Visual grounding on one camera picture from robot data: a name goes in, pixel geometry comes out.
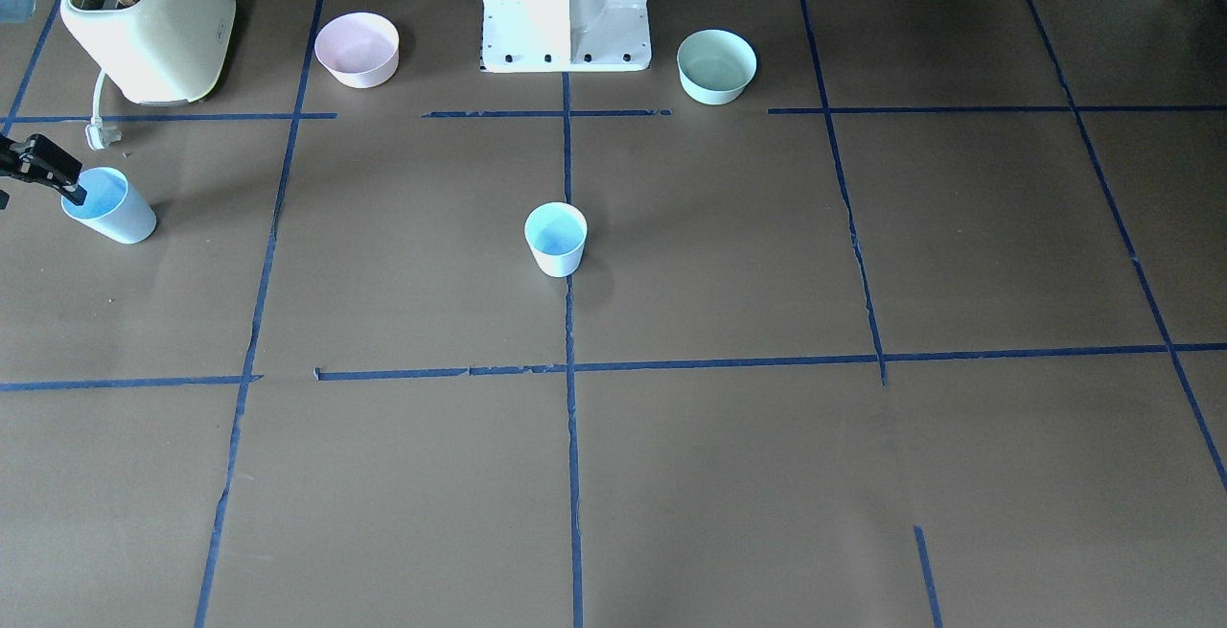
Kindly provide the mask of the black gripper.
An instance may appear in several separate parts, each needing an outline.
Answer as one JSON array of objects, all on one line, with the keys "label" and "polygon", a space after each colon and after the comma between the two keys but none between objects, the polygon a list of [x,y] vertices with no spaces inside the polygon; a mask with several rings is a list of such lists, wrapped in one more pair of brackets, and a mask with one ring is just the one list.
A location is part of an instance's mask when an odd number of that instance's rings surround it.
[{"label": "black gripper", "polygon": [[32,134],[22,142],[1,135],[2,177],[52,188],[67,204],[82,207],[88,191],[80,186],[81,173],[81,162],[42,134]]}]

